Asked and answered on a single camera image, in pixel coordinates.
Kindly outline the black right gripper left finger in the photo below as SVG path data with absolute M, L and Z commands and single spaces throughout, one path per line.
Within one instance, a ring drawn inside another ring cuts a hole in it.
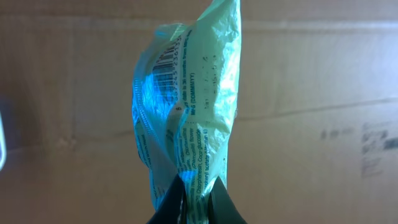
M 174 177 L 159 209 L 147 224 L 186 224 L 186 190 L 179 175 Z

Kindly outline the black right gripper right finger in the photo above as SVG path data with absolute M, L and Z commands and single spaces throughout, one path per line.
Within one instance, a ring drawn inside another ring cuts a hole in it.
M 247 224 L 240 215 L 220 177 L 214 182 L 208 202 L 209 224 Z

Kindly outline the teal snack packet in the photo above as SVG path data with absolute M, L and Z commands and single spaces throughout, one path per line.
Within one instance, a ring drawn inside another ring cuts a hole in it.
M 227 178 L 241 41 L 241 3 L 213 1 L 193 24 L 159 26 L 134 70 L 132 120 L 152 204 L 159 210 L 181 178 L 188 223 L 210 222 L 211 190 Z

